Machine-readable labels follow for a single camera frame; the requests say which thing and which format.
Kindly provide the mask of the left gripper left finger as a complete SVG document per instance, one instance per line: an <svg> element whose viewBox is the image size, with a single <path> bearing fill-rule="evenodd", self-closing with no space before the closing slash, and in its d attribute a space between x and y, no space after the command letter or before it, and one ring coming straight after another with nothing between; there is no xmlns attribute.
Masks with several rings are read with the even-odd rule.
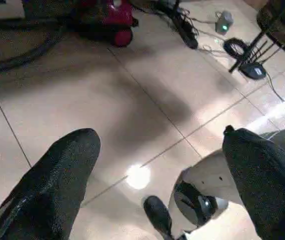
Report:
<svg viewBox="0 0 285 240"><path fill-rule="evenodd" d="M92 128L55 141L0 205L0 240L67 240L100 154Z"/></svg>

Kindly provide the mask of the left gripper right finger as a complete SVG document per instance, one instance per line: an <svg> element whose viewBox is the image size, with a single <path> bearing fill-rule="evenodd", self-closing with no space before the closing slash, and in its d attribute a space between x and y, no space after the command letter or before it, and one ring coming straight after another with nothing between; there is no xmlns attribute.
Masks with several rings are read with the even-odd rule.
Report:
<svg viewBox="0 0 285 240"><path fill-rule="evenodd" d="M285 240L285 129L260 136L228 125L222 151L240 199L262 240Z"/></svg>

